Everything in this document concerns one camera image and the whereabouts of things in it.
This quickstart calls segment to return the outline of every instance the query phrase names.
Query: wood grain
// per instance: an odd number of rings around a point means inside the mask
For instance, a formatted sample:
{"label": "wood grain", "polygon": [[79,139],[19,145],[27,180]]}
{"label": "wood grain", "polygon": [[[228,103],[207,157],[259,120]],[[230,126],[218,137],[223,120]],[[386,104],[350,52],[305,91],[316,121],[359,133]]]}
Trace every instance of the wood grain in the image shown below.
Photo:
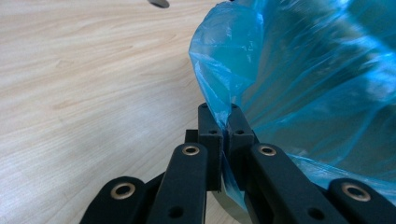
{"label": "wood grain", "polygon": [[[0,2],[0,223],[79,223],[112,178],[163,172],[204,101],[193,32],[217,2]],[[237,223],[208,195],[206,223]]]}

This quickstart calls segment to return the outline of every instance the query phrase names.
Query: table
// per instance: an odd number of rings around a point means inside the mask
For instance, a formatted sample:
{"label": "table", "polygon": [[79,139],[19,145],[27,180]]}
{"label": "table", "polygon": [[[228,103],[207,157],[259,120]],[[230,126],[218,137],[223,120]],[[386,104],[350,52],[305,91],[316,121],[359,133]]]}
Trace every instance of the table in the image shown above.
{"label": "table", "polygon": [[[162,173],[204,101],[188,47],[217,2],[0,3],[0,223],[79,223]],[[208,194],[206,223],[237,223]]]}

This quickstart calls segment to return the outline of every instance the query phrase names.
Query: translucent blue plastic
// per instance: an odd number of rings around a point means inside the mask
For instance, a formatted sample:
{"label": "translucent blue plastic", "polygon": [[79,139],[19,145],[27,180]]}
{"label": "translucent blue plastic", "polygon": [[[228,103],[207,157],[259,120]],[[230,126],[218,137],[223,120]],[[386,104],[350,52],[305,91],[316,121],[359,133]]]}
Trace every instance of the translucent blue plastic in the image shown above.
{"label": "translucent blue plastic", "polygon": [[313,182],[353,177],[396,204],[395,11],[390,0],[217,5],[190,56],[219,126],[236,103]]}

